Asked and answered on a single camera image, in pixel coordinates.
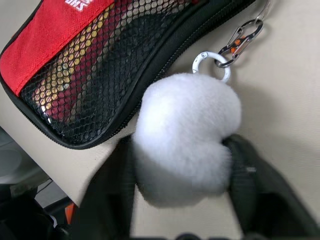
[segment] beige wall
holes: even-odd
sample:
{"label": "beige wall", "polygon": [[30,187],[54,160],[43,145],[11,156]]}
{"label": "beige wall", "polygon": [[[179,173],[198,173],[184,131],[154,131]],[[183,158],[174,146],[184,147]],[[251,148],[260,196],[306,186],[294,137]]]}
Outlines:
{"label": "beige wall", "polygon": [[[240,133],[287,177],[312,214],[320,219],[320,1],[273,1],[263,33],[232,67],[231,85],[243,104]],[[0,48],[37,3],[38,0],[0,0]],[[171,72],[190,72],[198,53],[220,50],[237,23],[253,17],[257,9],[256,5],[251,6],[202,38],[179,58]],[[210,60],[201,63],[200,70],[221,75]],[[81,200],[89,176],[116,142],[113,139],[83,151],[59,146],[24,118],[2,87],[0,125],[76,203]],[[132,132],[134,125],[132,121],[127,132]],[[207,199],[194,208],[161,211],[139,197],[135,216],[136,235],[172,238],[191,231],[201,237],[239,236],[226,196]]]}

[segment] black mesh pocket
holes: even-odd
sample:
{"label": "black mesh pocket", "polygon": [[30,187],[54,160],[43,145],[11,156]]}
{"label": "black mesh pocket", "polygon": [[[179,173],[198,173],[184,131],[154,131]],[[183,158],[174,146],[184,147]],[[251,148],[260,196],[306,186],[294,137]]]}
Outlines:
{"label": "black mesh pocket", "polygon": [[63,142],[106,131],[134,78],[191,0],[115,0],[28,82],[20,97]]}

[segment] white split ring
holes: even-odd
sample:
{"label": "white split ring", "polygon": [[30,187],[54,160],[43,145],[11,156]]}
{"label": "white split ring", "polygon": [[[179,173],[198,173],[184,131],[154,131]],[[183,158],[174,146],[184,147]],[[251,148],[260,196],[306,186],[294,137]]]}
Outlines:
{"label": "white split ring", "polygon": [[[193,61],[192,72],[194,74],[199,72],[199,64],[201,63],[201,61],[203,61],[206,58],[218,60],[222,64],[225,64],[227,62],[227,60],[220,54],[217,54],[211,51],[204,51],[200,53],[198,56],[196,56],[195,60]],[[230,67],[228,66],[224,69],[224,76],[221,81],[223,83],[227,83],[230,77],[231,77],[231,70],[230,70]]]}

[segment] fur keychain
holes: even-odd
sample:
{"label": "fur keychain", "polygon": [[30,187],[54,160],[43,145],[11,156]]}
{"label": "fur keychain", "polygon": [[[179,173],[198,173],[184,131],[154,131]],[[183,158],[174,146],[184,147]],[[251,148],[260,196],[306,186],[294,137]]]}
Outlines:
{"label": "fur keychain", "polygon": [[240,123],[240,100],[220,80],[181,73],[153,83],[133,135],[144,199],[156,207],[182,207],[222,194],[232,165],[222,140]]}

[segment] zippered pouch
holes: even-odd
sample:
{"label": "zippered pouch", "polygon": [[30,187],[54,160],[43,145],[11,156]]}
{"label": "zippered pouch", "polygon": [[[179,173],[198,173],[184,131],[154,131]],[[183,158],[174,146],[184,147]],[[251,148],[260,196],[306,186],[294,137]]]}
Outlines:
{"label": "zippered pouch", "polygon": [[0,81],[72,149],[126,126],[145,89],[200,37],[255,0],[42,0],[0,56]]}

